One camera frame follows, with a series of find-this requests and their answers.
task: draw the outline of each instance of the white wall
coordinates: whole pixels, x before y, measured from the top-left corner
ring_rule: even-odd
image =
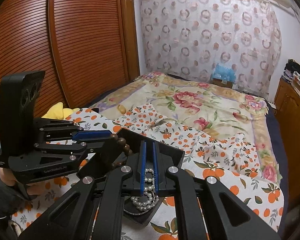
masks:
[[[279,84],[279,79],[288,59],[292,58],[300,64],[300,24],[291,8],[286,9],[276,5],[273,5],[273,7],[280,25],[282,36],[282,51],[276,70],[271,77],[268,98],[270,102],[274,100]],[[135,14],[140,73],[144,74],[147,72],[147,70],[142,42],[140,0],[135,0]]]

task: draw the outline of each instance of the sliding closet door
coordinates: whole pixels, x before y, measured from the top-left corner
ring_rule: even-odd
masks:
[[[54,0],[54,22],[73,106],[128,81],[120,0]]]
[[[47,0],[5,0],[0,6],[0,81],[5,75],[45,70],[35,116],[65,102],[50,53]]]

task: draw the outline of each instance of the silver screw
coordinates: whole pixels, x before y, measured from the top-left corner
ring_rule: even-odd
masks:
[[[131,171],[131,167],[130,167],[130,166],[127,166],[127,165],[126,165],[126,166],[122,166],[122,167],[121,167],[121,171],[122,171],[122,172],[129,172],[129,171]]]
[[[92,181],[93,181],[93,178],[91,178],[91,177],[89,177],[89,176],[84,177],[84,178],[82,179],[82,182],[83,182],[84,184],[90,184]]]
[[[209,183],[209,184],[215,184],[217,182],[217,179],[213,176],[209,176],[206,178],[206,181]]]
[[[171,166],[171,167],[168,168],[168,171],[170,171],[171,173],[176,173],[176,172],[178,172],[178,170],[179,169],[175,166]]]

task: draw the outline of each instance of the open box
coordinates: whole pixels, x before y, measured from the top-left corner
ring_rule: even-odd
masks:
[[[153,154],[152,154],[153,149],[152,149],[152,147],[153,147],[153,142],[156,142],[155,140],[148,138],[146,136],[143,136],[141,134],[138,134],[136,132],[133,132],[131,130],[125,129],[125,128],[122,128],[121,130],[119,130],[117,135],[119,138],[121,138],[121,137],[125,138],[126,143],[130,146],[130,149],[133,151],[133,153],[139,153],[141,141],[145,141],[146,142],[146,152],[147,152],[145,168],[149,169],[149,168],[154,167],[153,166]],[[172,158],[173,165],[180,168],[182,165],[182,161],[183,161],[185,152],[180,149],[169,146],[167,144],[161,143],[161,142],[158,142],[158,145],[159,145],[159,152],[161,154],[170,156]],[[108,158],[106,159],[106,161],[104,161],[104,159],[102,160],[99,157],[90,159],[90,161],[88,161],[88,163],[86,164],[86,165],[88,165],[88,169],[85,169],[85,170],[81,169],[77,173],[77,176],[79,178],[83,178],[85,176],[92,176],[95,179],[100,178],[100,177],[106,175],[106,173],[111,171],[111,163],[112,162],[116,163],[116,162],[123,161],[125,159],[126,159],[126,157],[125,157],[124,153],[120,150],[119,147],[112,147],[111,152],[108,152]],[[150,222],[150,220],[152,219],[152,217],[154,216],[155,212],[158,210],[158,208],[163,200],[164,200],[164,198],[160,198],[158,203],[156,204],[156,206],[154,206],[154,208],[152,208],[145,214],[130,215],[126,212],[123,212],[123,215],[138,224],[147,225]],[[140,213],[140,211],[137,210],[136,207],[133,205],[132,201],[130,200],[130,197],[125,200],[124,210],[126,210],[130,213],[133,213],[133,214]]]

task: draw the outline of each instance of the wooden cabinet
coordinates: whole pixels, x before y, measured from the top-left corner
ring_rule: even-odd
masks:
[[[281,79],[274,103],[288,158],[289,201],[293,201],[300,195],[300,97]]]

